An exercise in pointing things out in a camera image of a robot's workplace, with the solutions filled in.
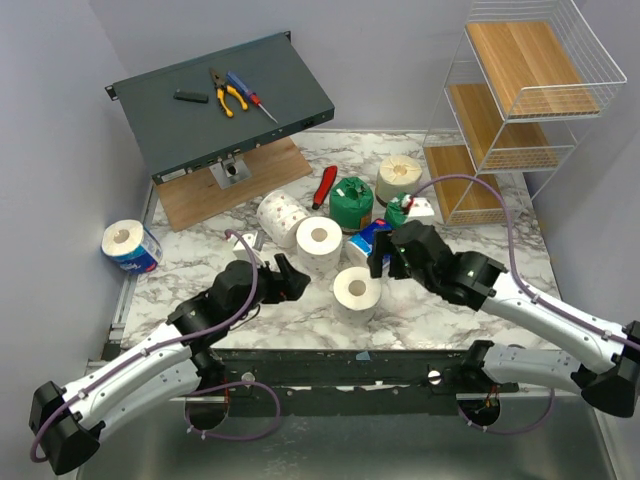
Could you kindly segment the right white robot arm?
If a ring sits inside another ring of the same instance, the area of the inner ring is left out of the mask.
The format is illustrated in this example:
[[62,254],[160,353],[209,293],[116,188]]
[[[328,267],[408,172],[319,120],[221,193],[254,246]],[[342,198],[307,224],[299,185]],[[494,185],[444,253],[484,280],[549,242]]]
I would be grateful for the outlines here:
[[556,345],[555,351],[519,351],[477,342],[460,367],[469,390],[528,383],[564,390],[620,418],[639,399],[639,324],[597,318],[527,286],[513,268],[475,251],[453,252],[436,229],[411,221],[377,231],[367,260],[370,274],[413,279],[453,305],[508,320]]

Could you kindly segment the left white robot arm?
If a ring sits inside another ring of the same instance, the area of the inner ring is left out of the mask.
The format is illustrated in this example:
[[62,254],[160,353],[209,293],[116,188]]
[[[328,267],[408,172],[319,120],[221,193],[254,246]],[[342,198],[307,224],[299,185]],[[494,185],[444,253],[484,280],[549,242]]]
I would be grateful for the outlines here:
[[30,457],[57,475],[75,470],[101,443],[147,410],[171,398],[214,393],[225,379],[209,348],[256,305],[296,301],[310,283],[285,255],[278,268],[234,260],[212,286],[181,303],[138,345],[63,387],[53,382],[33,394]]

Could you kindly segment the floral roll front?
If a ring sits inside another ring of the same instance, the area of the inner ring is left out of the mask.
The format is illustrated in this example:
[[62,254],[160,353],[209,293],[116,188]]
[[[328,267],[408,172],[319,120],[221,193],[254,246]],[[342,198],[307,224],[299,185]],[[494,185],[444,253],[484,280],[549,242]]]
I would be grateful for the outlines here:
[[334,317],[342,323],[363,326],[375,315],[381,300],[381,281],[368,268],[350,267],[341,271],[332,285]]

